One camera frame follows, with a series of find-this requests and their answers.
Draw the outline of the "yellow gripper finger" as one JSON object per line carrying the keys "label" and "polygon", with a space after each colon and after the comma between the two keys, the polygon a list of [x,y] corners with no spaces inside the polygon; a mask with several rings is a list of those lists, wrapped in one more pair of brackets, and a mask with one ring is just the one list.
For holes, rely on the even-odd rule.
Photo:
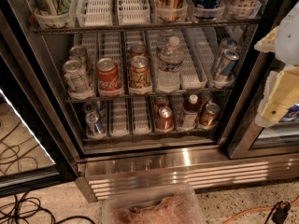
{"label": "yellow gripper finger", "polygon": [[275,40],[277,36],[278,27],[272,29],[264,38],[258,41],[254,48],[260,52],[274,52],[275,51]]}
{"label": "yellow gripper finger", "polygon": [[288,109],[299,101],[299,66],[285,66],[281,71],[271,71],[260,102],[260,116],[276,124]]}

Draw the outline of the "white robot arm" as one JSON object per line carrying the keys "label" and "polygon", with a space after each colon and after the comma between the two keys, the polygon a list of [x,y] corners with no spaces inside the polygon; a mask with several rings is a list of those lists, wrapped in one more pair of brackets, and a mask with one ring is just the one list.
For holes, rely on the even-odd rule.
{"label": "white robot arm", "polygon": [[284,63],[281,71],[270,72],[255,117],[257,125],[270,127],[299,101],[299,2],[254,48],[274,52],[275,58]]}

